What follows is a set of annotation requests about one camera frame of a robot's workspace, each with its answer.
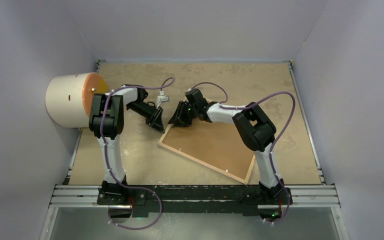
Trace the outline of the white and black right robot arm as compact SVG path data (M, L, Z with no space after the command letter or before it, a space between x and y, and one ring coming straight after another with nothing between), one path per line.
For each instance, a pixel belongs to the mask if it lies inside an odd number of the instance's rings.
M284 188L273 157L277 129L266 113L255 102L230 106L221 102L207 101L199 89L185 93L168 121L173 127L187 128L193 119L209 123L226 123L236 127L244 145L253 151L259 170L259 187L262 200L268 204L280 198Z

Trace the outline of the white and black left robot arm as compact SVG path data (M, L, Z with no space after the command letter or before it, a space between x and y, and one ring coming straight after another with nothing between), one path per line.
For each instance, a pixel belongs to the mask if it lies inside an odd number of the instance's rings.
M145 118L145 124L164 133L163 109L146 102L148 88L141 85L123 85L117 91L96 93L92 97L89 116L89 129L97 138L104 160L104 180L101 194L109 196L118 205L129 199L126 173L121 159L121 134L124 129L124 112L132 110Z

